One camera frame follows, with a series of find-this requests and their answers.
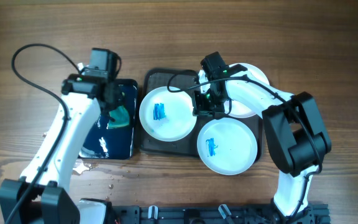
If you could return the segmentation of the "green yellow sponge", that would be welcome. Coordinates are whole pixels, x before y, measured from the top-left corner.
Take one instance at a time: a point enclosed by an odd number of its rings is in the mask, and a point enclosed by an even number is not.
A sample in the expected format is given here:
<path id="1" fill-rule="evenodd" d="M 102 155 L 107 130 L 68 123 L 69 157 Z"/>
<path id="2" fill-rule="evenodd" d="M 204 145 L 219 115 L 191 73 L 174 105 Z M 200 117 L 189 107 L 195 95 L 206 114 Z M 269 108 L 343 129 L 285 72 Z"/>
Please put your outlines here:
<path id="1" fill-rule="evenodd" d="M 109 112 L 108 129 L 123 128 L 130 125 L 130 122 L 129 112 L 123 105 Z"/>

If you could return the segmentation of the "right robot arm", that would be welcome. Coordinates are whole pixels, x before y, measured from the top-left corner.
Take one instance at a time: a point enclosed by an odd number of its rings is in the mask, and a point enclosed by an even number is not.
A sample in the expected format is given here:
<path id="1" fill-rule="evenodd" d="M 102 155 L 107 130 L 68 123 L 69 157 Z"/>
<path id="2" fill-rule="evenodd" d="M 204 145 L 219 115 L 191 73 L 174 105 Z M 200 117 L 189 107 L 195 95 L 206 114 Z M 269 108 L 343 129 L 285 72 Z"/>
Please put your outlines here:
<path id="1" fill-rule="evenodd" d="M 195 115 L 220 118 L 237 101 L 263 120 L 270 157 L 280 171 L 272 203 L 283 221 L 299 220 L 308 207 L 310 181 L 321 173 L 332 146 L 314 98 L 278 90 L 257 79 L 248 66 L 226 64 L 219 52 L 200 64 Z"/>

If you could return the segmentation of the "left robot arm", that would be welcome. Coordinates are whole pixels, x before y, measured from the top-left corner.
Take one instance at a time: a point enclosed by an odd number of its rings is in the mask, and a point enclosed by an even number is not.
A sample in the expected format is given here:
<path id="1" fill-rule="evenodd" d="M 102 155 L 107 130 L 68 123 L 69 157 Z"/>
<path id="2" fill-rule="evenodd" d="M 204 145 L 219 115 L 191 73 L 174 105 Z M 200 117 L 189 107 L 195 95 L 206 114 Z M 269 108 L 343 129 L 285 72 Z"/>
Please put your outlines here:
<path id="1" fill-rule="evenodd" d="M 62 83 L 61 95 L 24 78 L 60 104 L 40 149 L 18 180 L 3 180 L 0 206 L 5 223 L 116 223 L 110 202 L 86 198 L 74 203 L 70 178 L 83 143 L 101 114 L 109 128 L 131 125 L 124 94 L 115 82 L 122 60 L 117 53 L 93 48 L 89 65 Z"/>

